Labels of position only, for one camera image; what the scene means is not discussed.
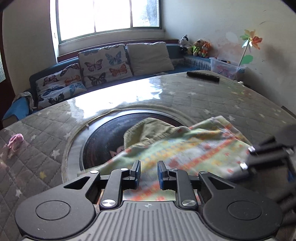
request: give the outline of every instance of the plastic bin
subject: plastic bin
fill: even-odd
[[[210,58],[210,60],[211,71],[223,75],[231,80],[239,80],[246,69],[246,66],[244,65],[238,67],[238,64],[235,62],[231,62],[231,64],[222,62],[221,58]]]

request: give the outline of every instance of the sofa backrest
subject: sofa backrest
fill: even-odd
[[[182,51],[180,50],[180,45],[179,44],[167,44],[167,49],[169,53],[170,59],[178,59],[178,58],[183,58],[184,55]],[[55,64],[47,69],[44,69],[36,74],[33,74],[30,76],[29,81],[30,81],[30,86],[31,86],[31,94],[33,96],[34,103],[38,103],[38,96],[37,96],[37,91],[36,91],[36,81],[39,80],[42,77],[46,77],[50,74],[56,73],[61,71],[62,69],[66,68],[67,66],[71,64],[78,63],[78,57],[66,60],[63,62],[60,62],[58,64]]]

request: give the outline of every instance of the quilted gray tablecloth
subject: quilted gray tablecloth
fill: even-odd
[[[124,83],[48,107],[0,131],[0,241],[20,237],[14,220],[20,202],[62,183],[64,150],[73,134],[109,109],[135,103],[171,107],[196,122],[222,115],[251,143],[296,123],[277,105],[234,81],[222,78],[217,85],[186,73]],[[7,143],[15,133],[23,134],[24,141],[13,153]],[[274,187],[283,180],[275,175],[264,185]]]

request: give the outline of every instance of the pink object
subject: pink object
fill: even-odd
[[[24,140],[24,137],[22,134],[15,134],[10,138],[7,147],[15,151],[20,147],[23,140]]]

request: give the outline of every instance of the pinwheel stick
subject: pinwheel stick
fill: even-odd
[[[246,53],[247,47],[248,47],[248,45],[249,45],[249,42],[250,42],[250,39],[248,39],[248,43],[247,43],[246,47],[244,48],[244,53],[242,54],[242,58],[241,58],[241,60],[240,60],[240,62],[239,62],[238,67],[240,66],[240,64],[241,64],[241,62],[242,62],[242,59],[244,58],[244,55],[245,55],[245,53]]]

